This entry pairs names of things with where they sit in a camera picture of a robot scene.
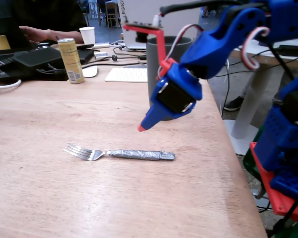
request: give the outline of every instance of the floor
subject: floor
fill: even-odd
[[[104,42],[115,42],[120,40],[120,33],[123,32],[122,28],[116,27],[107,27],[106,21],[101,21],[101,25],[99,26],[98,19],[90,19],[89,16],[89,26],[95,27],[95,39],[96,43],[104,43]]]
[[[199,24],[205,30],[214,29],[218,25],[218,23],[219,23],[219,17],[215,16],[213,13],[210,13],[208,18],[200,18],[200,22],[199,22]],[[103,21],[101,26],[99,26],[98,20],[91,20],[91,19],[89,20],[89,24],[90,26],[95,27],[96,42],[98,43],[114,42],[114,41],[120,40],[120,33],[122,32],[121,28],[107,28],[103,23]],[[230,63],[234,63],[237,61],[239,61],[239,59],[229,58]],[[242,63],[231,66],[229,69],[230,72],[244,71],[244,70],[247,70],[247,69]],[[225,74],[226,69],[223,68],[220,73]],[[251,76],[250,74],[251,73],[238,73],[238,74],[233,74],[230,77],[230,91],[227,98],[228,102],[240,95],[240,93],[243,90],[243,87],[246,85],[248,79]],[[266,92],[264,93],[263,97],[259,99],[260,105],[251,122],[253,126],[259,128],[263,124],[266,118],[266,115],[272,105],[272,98],[275,95],[275,93],[278,91],[280,79],[281,79],[280,74],[278,73],[273,74]],[[227,81],[224,83],[224,77],[212,78],[209,80],[209,84],[218,107],[220,108],[220,104],[222,107],[224,103],[226,91],[227,91]],[[238,114],[238,111],[237,112],[224,111],[223,119],[236,119],[237,114]],[[238,156],[238,158],[239,158],[239,161],[241,162],[241,166],[243,167],[242,165],[243,156]],[[259,189],[260,183],[256,179],[253,179],[253,176],[250,173],[248,173],[244,167],[243,169],[245,171],[247,181],[249,182],[249,187],[252,189]],[[271,211],[266,211],[264,213],[261,213],[260,216],[263,220],[263,223],[266,229],[272,229],[273,225],[281,218],[280,216],[275,215]]]

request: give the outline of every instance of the green part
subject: green part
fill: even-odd
[[[264,130],[264,126],[261,126],[254,138],[254,142],[257,142],[259,137],[261,136],[262,132]],[[255,162],[255,159],[253,157],[253,154],[252,154],[252,151],[250,149],[248,149],[244,159],[243,159],[243,164],[244,164],[244,167],[245,169],[251,174],[253,175],[257,180],[259,180],[261,183],[263,182],[262,181],[262,178],[260,177],[260,173],[258,171],[258,168],[257,168],[257,165],[256,165],[256,162]]]
[[[275,235],[276,238],[298,238],[298,222],[290,227],[284,228],[278,234]]]

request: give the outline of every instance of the black shoe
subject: black shoe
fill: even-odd
[[[244,101],[244,98],[239,96],[239,97],[235,98],[233,101],[226,103],[224,105],[224,110],[225,111],[236,111],[236,110],[240,109],[243,101]]]

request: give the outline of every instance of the fork handle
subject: fork handle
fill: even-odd
[[[146,151],[146,150],[112,150],[108,151],[110,156],[138,159],[138,160],[174,160],[175,155],[165,151]]]

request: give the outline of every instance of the keyboard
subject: keyboard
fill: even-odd
[[[146,68],[113,68],[107,75],[106,82],[147,83]]]

